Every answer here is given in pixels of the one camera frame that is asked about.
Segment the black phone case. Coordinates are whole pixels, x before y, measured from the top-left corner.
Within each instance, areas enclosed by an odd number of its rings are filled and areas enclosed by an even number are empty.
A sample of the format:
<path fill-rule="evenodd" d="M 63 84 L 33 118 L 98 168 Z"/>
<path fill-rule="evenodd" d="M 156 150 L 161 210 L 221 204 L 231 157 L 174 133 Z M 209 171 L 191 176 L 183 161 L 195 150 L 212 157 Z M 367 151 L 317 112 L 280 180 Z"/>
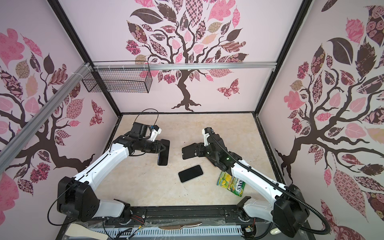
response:
<path fill-rule="evenodd" d="M 183 147 L 182 148 L 182 158 L 183 160 L 191 159 L 193 158 L 193 153 L 195 151 L 193 150 L 193 144 Z"/>

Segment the black smartphone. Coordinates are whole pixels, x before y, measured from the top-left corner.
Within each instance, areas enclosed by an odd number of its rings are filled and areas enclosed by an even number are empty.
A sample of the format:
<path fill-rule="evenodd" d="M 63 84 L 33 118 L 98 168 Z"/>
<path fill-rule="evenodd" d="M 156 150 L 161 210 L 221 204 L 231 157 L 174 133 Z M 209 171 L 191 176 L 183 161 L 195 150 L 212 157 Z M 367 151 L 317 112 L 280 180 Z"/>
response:
<path fill-rule="evenodd" d="M 170 141 L 167 140 L 167 149 L 158 155 L 158 166 L 167 166 L 169 160 Z"/>

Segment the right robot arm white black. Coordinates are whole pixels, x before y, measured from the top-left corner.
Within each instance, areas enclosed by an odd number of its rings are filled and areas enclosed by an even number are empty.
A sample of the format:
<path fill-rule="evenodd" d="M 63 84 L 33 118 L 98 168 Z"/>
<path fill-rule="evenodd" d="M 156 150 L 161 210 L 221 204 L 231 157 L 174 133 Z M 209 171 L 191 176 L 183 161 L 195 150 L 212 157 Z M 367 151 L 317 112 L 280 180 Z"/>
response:
<path fill-rule="evenodd" d="M 292 188 L 276 182 L 252 168 L 241 156 L 228 151 L 219 135 L 205 135 L 203 143 L 193 143 L 182 148 L 183 159 L 207 158 L 212 165 L 252 187 L 266 202 L 251 198 L 240 204 L 250 218 L 273 222 L 286 236 L 293 238 L 309 216 L 309 210 L 294 198 L 302 200 L 301 195 Z"/>

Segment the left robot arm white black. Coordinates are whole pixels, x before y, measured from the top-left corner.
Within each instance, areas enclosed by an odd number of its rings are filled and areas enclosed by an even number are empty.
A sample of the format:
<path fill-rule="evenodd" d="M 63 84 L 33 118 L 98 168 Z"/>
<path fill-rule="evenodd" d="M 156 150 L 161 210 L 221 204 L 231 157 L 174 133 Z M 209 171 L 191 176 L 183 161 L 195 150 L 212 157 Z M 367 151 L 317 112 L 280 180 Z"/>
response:
<path fill-rule="evenodd" d="M 121 161 L 137 157 L 136 151 L 139 156 L 156 154 L 158 165 L 167 165 L 170 141 L 157 140 L 161 131 L 157 125 L 134 122 L 132 129 L 116 138 L 109 150 L 93 164 L 72 178 L 62 178 L 58 184 L 58 212 L 81 222 L 114 218 L 121 223 L 128 223 L 133 217 L 130 204 L 120 200 L 100 200 L 95 190 Z"/>

